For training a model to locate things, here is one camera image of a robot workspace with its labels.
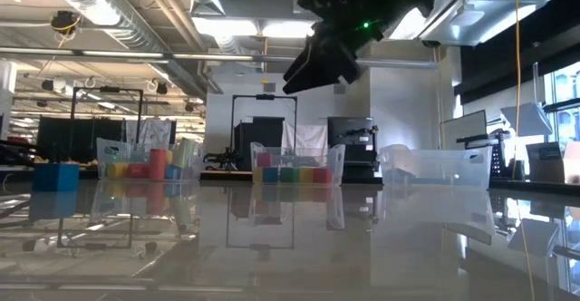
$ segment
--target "glossy table surface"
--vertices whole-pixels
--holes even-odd
[[[0,300],[513,301],[580,293],[580,198],[234,182],[90,181],[67,193],[5,187],[0,214],[30,205],[0,215]]]

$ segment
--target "white curtain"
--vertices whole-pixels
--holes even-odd
[[[137,121],[126,121],[127,142],[135,143],[137,136]],[[141,121],[139,143],[149,144],[152,148],[169,147],[171,137],[171,121],[146,119]]]
[[[296,131],[296,148],[318,149],[327,148],[327,127],[326,125],[298,125]],[[282,148],[294,147],[294,125],[284,122],[282,132]]]

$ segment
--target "white pillar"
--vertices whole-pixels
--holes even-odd
[[[0,115],[2,115],[2,132],[0,139],[5,140],[10,126],[10,111],[12,97],[15,94],[16,72],[18,66],[14,62],[0,61]]]

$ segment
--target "transparent storage bin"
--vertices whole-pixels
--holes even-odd
[[[255,184],[340,185],[344,145],[331,149],[267,148],[252,142]]]
[[[203,167],[203,145],[190,140],[168,149],[97,139],[99,179],[197,180]]]
[[[393,187],[489,187],[491,147],[476,150],[409,150],[401,145],[380,151],[382,183]]]

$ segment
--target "pink block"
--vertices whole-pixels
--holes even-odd
[[[256,157],[257,167],[272,166],[272,154],[268,152],[259,152]]]
[[[326,168],[313,169],[313,182],[314,183],[332,183],[333,182],[333,172],[330,169],[326,169]]]

